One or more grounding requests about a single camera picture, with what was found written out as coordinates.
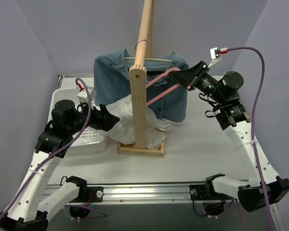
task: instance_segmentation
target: wooden base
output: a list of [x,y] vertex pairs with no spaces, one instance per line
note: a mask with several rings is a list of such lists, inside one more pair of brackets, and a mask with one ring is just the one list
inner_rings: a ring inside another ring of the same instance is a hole
[[130,154],[130,155],[149,155],[149,156],[163,156],[164,155],[164,141],[160,145],[158,150],[151,149],[139,149],[134,148],[133,145],[124,145],[118,142],[117,152],[119,154]]

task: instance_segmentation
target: wire hanger hook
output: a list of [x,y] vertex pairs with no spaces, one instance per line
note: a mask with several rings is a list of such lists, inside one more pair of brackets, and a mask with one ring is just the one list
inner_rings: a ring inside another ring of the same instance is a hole
[[136,45],[135,45],[135,50],[137,50],[138,43],[140,43],[140,42],[142,42],[142,41],[149,42],[150,40],[148,40],[148,39],[139,40],[139,41],[136,43]]

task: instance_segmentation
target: blue denim jacket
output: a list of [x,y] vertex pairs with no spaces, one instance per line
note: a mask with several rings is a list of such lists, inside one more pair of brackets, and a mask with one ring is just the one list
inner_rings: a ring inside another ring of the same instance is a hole
[[[98,56],[94,61],[93,75],[94,88],[97,90],[95,103],[108,105],[114,103],[131,93],[129,69],[133,61],[125,61],[131,57],[126,49],[114,53]],[[161,59],[172,60],[171,63],[145,61],[147,70],[147,83],[155,79],[160,72],[165,72],[171,67],[181,70],[188,69],[188,64],[183,57],[173,52]],[[147,102],[158,96],[176,82],[165,77],[147,89]],[[158,119],[167,119],[173,122],[182,122],[186,116],[187,90],[179,87],[160,100],[151,104],[151,108]]]

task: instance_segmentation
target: white towel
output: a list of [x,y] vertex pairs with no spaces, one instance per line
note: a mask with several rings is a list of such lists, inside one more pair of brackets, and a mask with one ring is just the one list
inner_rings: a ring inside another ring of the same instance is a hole
[[[97,133],[102,136],[108,136],[113,140],[123,144],[135,144],[135,132],[133,123],[133,112],[131,105],[131,95],[126,96],[112,104],[106,106],[107,110],[114,116],[120,118],[120,121],[114,127],[106,132],[98,130]],[[167,137],[163,131],[169,130],[170,125],[164,120],[158,120],[150,108],[146,108],[146,148],[157,150],[162,141]]]

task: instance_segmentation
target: wooden stand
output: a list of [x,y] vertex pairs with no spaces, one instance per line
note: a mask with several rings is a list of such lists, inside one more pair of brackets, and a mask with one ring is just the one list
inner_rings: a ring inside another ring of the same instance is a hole
[[145,148],[146,138],[146,68],[145,58],[152,56],[154,0],[144,0],[135,63],[130,67],[131,101],[135,127],[135,147],[118,144],[120,154],[164,155],[164,142],[159,150]]
[[118,142],[117,151],[119,154],[163,156],[164,155],[164,141],[162,142],[158,150],[139,149],[139,148],[134,148],[133,145],[131,144],[124,145]]

